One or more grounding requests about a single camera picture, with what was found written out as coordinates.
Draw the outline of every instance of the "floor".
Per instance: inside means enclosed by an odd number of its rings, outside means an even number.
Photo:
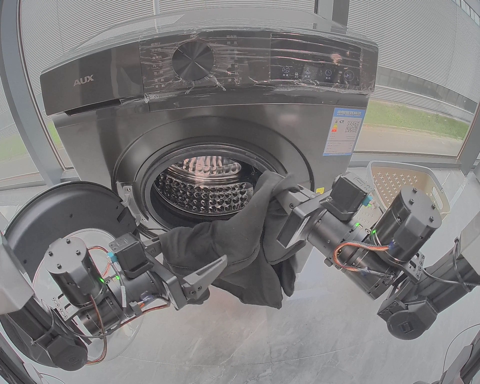
[[[365,176],[365,169],[353,171]],[[443,256],[480,211],[480,183],[473,174],[465,178],[458,170],[434,172],[452,213],[422,249],[427,264]],[[0,192],[0,212],[10,218],[38,191]],[[145,316],[130,346],[110,361],[75,373],[38,369],[67,384],[430,383],[440,378],[450,341],[479,322],[475,290],[441,313],[420,338],[395,339],[376,315],[381,298],[369,299],[341,272],[327,268],[323,259],[317,251],[312,253],[298,276],[295,294],[284,300],[281,310],[243,305],[214,288],[201,306]],[[465,332],[452,344],[447,366],[477,330]]]

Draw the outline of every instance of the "control panel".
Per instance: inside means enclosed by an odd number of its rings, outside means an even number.
[[[372,91],[372,47],[325,36],[209,31],[140,42],[144,92],[192,86],[308,84]]]

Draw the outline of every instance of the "black cloth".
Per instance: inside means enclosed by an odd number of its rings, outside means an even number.
[[[294,290],[291,257],[300,245],[286,250],[276,240],[288,215],[274,197],[284,190],[298,190],[293,175],[266,171],[249,203],[229,220],[178,227],[159,236],[166,267],[185,277],[226,255],[227,267],[213,285],[245,304],[280,309],[282,288],[288,296]],[[208,295],[206,292],[197,303]]]

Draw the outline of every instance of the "front-load washing machine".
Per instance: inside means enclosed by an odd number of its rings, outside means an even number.
[[[322,192],[348,166],[378,49],[308,12],[230,8],[111,28],[40,77],[81,180],[140,228],[227,219],[265,170]]]

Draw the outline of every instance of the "grass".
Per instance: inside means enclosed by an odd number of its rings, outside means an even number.
[[[52,121],[47,124],[47,128],[55,146],[61,146],[60,137]],[[0,139],[0,161],[21,157],[27,153],[27,149],[19,133],[16,132]]]
[[[465,137],[468,131],[468,124],[462,121],[437,113],[382,101],[370,101],[364,124],[419,130],[460,140]],[[47,129],[55,146],[61,146],[60,137],[52,121],[48,122]],[[27,149],[18,133],[0,139],[0,161],[26,154]]]
[[[431,132],[462,140],[469,125],[450,117],[410,108],[402,104],[370,101],[364,124],[392,126]]]
[[[25,144],[19,133],[0,139],[0,161],[10,160],[27,154]]]

